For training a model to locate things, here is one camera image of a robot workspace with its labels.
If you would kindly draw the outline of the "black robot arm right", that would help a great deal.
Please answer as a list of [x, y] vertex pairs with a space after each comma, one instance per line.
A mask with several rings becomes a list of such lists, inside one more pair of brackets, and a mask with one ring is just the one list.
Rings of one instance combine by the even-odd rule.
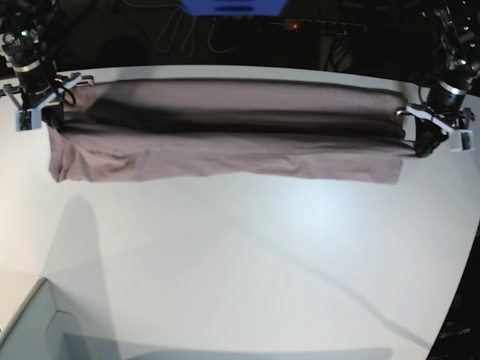
[[83, 79], [80, 73], [57, 74], [47, 54], [45, 31], [55, 15], [57, 1], [2, 1], [1, 56], [13, 70], [18, 85], [5, 84], [1, 96], [16, 107], [16, 129], [30, 131], [46, 124], [60, 128], [64, 106], [76, 105], [71, 89]]

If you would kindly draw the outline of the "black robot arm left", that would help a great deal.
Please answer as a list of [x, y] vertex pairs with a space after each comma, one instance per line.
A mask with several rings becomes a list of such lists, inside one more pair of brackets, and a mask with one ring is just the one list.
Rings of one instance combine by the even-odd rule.
[[428, 1], [439, 45], [439, 64], [418, 84], [418, 103], [403, 113], [415, 118], [413, 149], [417, 158], [433, 154], [449, 141], [451, 152], [475, 149], [470, 125], [475, 113], [463, 102], [479, 78], [479, 34], [473, 1]]

